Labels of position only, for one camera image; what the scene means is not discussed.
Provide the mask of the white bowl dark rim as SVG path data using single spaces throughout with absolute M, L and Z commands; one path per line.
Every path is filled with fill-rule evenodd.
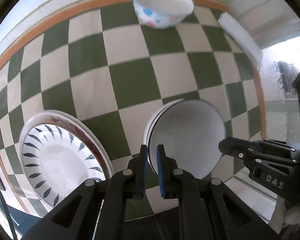
M 151 132 L 148 163 L 158 172 L 157 146 L 163 145 L 167 157 L 179 168 L 198 179 L 206 178 L 218 165 L 222 153 L 220 141 L 226 137 L 220 111 L 203 99 L 185 99 L 168 109 Z

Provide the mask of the pink floral white plate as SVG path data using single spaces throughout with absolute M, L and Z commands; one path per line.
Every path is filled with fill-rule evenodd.
M 93 155 L 96 157 L 96 159 L 98 160 L 98 162 L 104 170 L 106 180 L 112 177 L 112 175 L 114 174 L 114 169 L 110 162 L 110 158 L 106 153 L 106 150 L 104 149 L 100 141 L 97 139 L 97 137 L 95 137 L 95 135 L 92 133 L 92 131 L 89 128 L 87 128 L 87 126 L 85 126 L 82 122 L 80 122 L 70 114 L 64 113 L 62 111 L 48 110 L 42 111 L 36 114 L 35 116 L 31 117 L 23 126 L 21 132 L 24 128 L 34 127 L 39 124 L 53 124 L 56 126 L 60 126 L 68 130 L 69 132 L 74 133 L 76 136 L 79 137 L 79 139 L 81 139 L 85 143 L 85 145 L 89 148 L 89 150 L 91 150 Z

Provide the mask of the blue striped white plate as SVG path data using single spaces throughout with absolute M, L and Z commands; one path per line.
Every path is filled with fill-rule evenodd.
M 21 166 L 35 193 L 57 206 L 87 179 L 104 181 L 100 163 L 74 133 L 53 124 L 24 128 L 19 137 Z

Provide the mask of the dotted white bowl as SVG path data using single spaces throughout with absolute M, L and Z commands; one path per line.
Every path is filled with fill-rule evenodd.
M 193 0 L 133 0 L 140 22 L 150 28 L 175 26 L 194 11 Z

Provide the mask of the plain white bowl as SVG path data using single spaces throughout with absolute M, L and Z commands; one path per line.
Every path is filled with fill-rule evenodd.
M 144 130 L 143 133 L 143 144 L 147 145 L 149 148 L 149 141 L 150 141 L 150 136 L 151 136 L 151 132 L 153 130 L 153 127 L 155 125 L 155 123 L 159 120 L 159 118 L 168 110 L 170 109 L 172 106 L 174 106 L 175 104 L 178 104 L 179 102 L 184 101 L 185 99 L 181 98 L 181 99 L 176 99 L 173 101 L 170 101 L 166 104 L 164 104 L 160 109 L 158 109 L 148 120 L 146 128 Z

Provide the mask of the green checkered table cloth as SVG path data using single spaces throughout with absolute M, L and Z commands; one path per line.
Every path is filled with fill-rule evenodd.
M 228 135 L 259 140 L 261 85 L 247 56 L 219 27 L 227 8 L 194 0 L 169 29 L 141 25 L 132 0 L 93 0 L 53 15 L 0 59 L 0 176 L 16 209 L 43 216 L 18 158 L 19 135 L 38 112 L 78 118 L 104 146 L 115 171 L 139 152 L 151 115 L 178 98 L 212 102 Z

